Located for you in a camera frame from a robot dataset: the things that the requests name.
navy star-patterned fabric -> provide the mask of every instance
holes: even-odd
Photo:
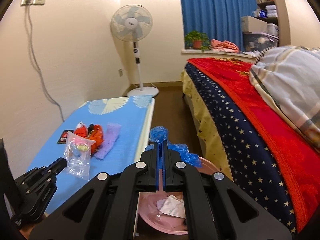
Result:
[[[191,63],[185,70],[216,124],[234,182],[295,233],[296,218],[290,195],[264,140],[216,82]]]

fan grille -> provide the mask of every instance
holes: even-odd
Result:
[[[138,26],[129,30],[124,22],[127,18],[136,18]],[[126,5],[117,10],[111,19],[111,31],[114,36],[122,41],[133,42],[145,38],[152,28],[152,17],[150,12],[141,5]]]

white plaid comforter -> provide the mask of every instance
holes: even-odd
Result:
[[[252,65],[250,82],[274,111],[320,150],[320,49],[267,49]]]

yellow fabric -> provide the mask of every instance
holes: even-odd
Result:
[[[206,145],[204,157],[216,165],[228,178],[233,180],[227,154],[208,108],[185,70],[181,73],[180,80],[183,82],[183,93],[191,98],[194,116],[200,123],[197,135]]]

cardboard box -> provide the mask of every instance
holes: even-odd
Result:
[[[268,33],[268,24],[251,16],[241,18],[242,32],[244,33]]]

